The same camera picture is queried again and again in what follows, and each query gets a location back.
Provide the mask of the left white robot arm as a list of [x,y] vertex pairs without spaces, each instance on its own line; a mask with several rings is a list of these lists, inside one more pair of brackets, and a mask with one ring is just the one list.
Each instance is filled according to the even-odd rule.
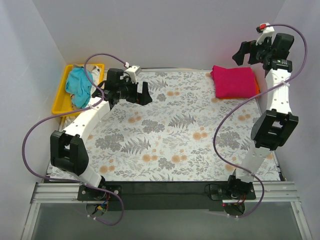
[[52,166],[69,173],[76,180],[90,185],[89,194],[95,200],[106,196],[105,180],[89,164],[85,142],[89,134],[111,109],[119,102],[145,106],[153,100],[149,94],[148,83],[137,82],[141,68],[132,65],[122,70],[111,68],[106,80],[93,92],[88,105],[76,119],[62,131],[54,131],[50,136],[50,163]]

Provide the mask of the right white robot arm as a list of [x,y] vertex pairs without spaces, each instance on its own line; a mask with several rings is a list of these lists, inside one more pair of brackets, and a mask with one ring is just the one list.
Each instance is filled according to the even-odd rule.
[[249,54],[248,64],[262,64],[265,81],[270,89],[267,93],[267,107],[261,117],[254,123],[250,138],[252,143],[242,160],[240,168],[229,176],[226,186],[227,195],[232,199],[245,197],[253,191],[253,173],[256,173],[263,161],[278,147],[282,147],[296,126],[299,118],[292,114],[289,104],[289,86],[285,82],[292,73],[292,62],[287,59],[294,36],[278,33],[275,38],[244,41],[241,43],[233,60],[241,66],[244,56]]

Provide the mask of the magenta t shirt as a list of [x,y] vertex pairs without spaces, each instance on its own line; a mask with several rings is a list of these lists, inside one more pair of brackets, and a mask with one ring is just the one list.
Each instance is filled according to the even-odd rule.
[[256,75],[250,67],[224,68],[214,65],[210,75],[215,86],[215,97],[216,89],[223,84],[229,84],[231,82],[249,82],[256,79]]

